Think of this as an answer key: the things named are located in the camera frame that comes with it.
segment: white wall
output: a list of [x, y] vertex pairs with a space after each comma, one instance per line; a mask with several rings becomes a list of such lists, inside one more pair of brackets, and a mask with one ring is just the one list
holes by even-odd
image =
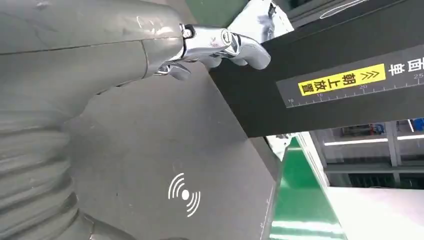
[[328, 187], [348, 240], [424, 239], [424, 190]]

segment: robotic arm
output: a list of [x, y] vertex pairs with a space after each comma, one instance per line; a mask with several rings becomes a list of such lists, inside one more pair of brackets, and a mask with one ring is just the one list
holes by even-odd
[[60, 125], [96, 94], [180, 62], [264, 69], [269, 54], [225, 28], [184, 25], [140, 0], [0, 0], [0, 239], [133, 240], [79, 211]]

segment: black panel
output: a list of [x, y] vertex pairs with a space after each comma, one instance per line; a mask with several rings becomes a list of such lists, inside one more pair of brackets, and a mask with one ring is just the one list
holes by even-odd
[[287, 109], [276, 81], [424, 43], [422, 0], [372, 0], [263, 44], [265, 70], [228, 61], [211, 75], [249, 137], [424, 116], [424, 86]]

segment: wireless signal icon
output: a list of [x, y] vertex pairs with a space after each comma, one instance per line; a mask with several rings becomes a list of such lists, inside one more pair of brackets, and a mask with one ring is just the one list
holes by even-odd
[[186, 188], [183, 188], [185, 185], [184, 183], [184, 173], [180, 173], [176, 175], [171, 183], [169, 184], [168, 188], [168, 199], [171, 198], [181, 198], [184, 201], [188, 201], [190, 199], [190, 202], [186, 205], [187, 207], [187, 218], [191, 217], [195, 212], [197, 211], [200, 203], [200, 191], [192, 192], [190, 194], [189, 190]]

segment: arrow symbol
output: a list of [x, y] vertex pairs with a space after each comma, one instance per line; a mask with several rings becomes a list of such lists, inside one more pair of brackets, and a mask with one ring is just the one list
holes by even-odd
[[361, 75], [362, 75], [362, 76], [364, 76], [364, 77], [362, 78], [362, 80], [364, 80], [364, 79], [370, 79], [371, 77], [372, 77], [372, 78], [375, 78], [375, 77], [377, 77], [379, 74], [380, 74], [380, 73], [379, 73], [379, 72], [377, 72], [377, 71], [371, 71], [371, 72], [367, 71], [366, 73], [361, 73]]

